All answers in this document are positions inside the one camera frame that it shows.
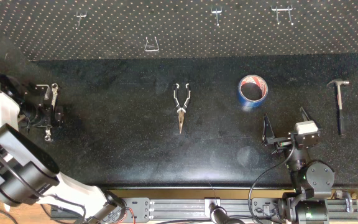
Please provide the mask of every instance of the wooden floor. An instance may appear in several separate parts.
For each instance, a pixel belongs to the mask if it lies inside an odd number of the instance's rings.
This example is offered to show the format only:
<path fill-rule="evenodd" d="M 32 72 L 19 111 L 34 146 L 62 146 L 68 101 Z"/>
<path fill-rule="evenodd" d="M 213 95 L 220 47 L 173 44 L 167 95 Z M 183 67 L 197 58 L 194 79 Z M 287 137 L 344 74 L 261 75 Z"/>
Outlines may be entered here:
<path fill-rule="evenodd" d="M 4 205 L 3 203 L 0 201 L 0 210 L 4 210 Z M 38 223 L 38 224 L 47 224 L 47 223 L 55 223 L 54 221 L 51 221 L 49 219 L 48 216 L 46 216 L 46 214 L 44 213 L 44 211 L 42 210 L 41 206 L 38 204 L 35 205 L 21 205 L 20 207 L 17 208 L 11 208 L 11 211 L 9 212 L 10 215 L 12 215 L 19 224 L 30 224 L 30 223 Z M 10 224 L 12 223 L 12 221 L 10 221 L 10 219 L 8 219 L 7 217 L 5 217 L 4 215 L 0 214 L 0 224 Z"/>

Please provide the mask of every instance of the hammer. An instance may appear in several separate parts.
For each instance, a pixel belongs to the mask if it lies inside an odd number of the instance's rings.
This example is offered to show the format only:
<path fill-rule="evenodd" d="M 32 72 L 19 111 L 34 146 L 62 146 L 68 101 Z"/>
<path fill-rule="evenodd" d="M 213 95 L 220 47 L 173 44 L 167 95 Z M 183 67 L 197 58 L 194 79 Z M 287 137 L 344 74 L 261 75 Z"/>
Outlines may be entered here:
<path fill-rule="evenodd" d="M 341 80 L 340 78 L 334 79 L 329 82 L 327 86 L 331 83 L 335 83 L 337 90 L 337 100 L 338 100 L 338 128 L 339 128 L 339 136 L 345 137 L 345 126 L 343 123 L 343 115 L 342 115 L 342 96 L 341 96 L 341 85 L 348 85 L 350 82 L 348 80 Z"/>

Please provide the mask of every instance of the perforated board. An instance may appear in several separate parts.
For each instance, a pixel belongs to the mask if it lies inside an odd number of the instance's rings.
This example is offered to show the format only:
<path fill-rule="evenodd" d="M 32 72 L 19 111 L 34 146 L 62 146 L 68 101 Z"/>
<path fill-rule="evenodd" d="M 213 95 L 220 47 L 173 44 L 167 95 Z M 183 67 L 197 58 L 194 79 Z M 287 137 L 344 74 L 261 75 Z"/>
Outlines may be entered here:
<path fill-rule="evenodd" d="M 0 0 L 0 29 L 29 60 L 348 53 L 358 1 Z"/>

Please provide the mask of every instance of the blue tape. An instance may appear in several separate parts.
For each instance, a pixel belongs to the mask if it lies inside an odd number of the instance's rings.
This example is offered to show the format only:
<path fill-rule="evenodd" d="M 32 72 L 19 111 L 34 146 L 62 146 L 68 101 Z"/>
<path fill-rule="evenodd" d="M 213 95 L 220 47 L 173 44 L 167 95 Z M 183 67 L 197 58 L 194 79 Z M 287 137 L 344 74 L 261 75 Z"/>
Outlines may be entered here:
<path fill-rule="evenodd" d="M 246 83 L 254 83 L 256 84 L 260 90 L 262 90 L 262 97 L 259 100 L 250 100 L 247 99 L 241 92 L 241 87 L 245 85 Z M 238 89 L 238 97 L 239 101 L 243 106 L 248 106 L 251 108 L 257 107 L 263 103 L 263 101 L 266 99 L 267 96 L 267 84 L 263 78 L 260 78 L 257 75 L 247 75 L 246 77 L 242 78 L 242 80 L 239 83 L 239 89 Z"/>

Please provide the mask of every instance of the black table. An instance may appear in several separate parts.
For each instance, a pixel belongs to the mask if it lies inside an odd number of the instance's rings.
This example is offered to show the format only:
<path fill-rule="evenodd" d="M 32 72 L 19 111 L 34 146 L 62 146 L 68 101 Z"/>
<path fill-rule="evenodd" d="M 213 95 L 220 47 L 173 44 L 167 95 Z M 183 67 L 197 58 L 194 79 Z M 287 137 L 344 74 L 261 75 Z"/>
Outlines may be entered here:
<path fill-rule="evenodd" d="M 61 171 L 86 184 L 108 188 L 248 188 L 284 159 L 261 146 L 263 115 L 276 136 L 302 121 L 303 106 L 322 125 L 312 159 L 336 171 L 335 188 L 358 188 L 358 54 L 257 56 L 207 59 L 67 60 L 4 67 L 0 72 L 35 83 L 58 83 L 65 124 L 44 142 L 42 130 L 29 137 Z M 265 102 L 243 111 L 239 80 L 249 74 L 268 84 Z M 337 134 L 334 78 L 342 87 L 347 137 Z M 172 86 L 192 94 L 182 134 Z M 258 187 L 290 189 L 285 166 L 268 173 Z"/>

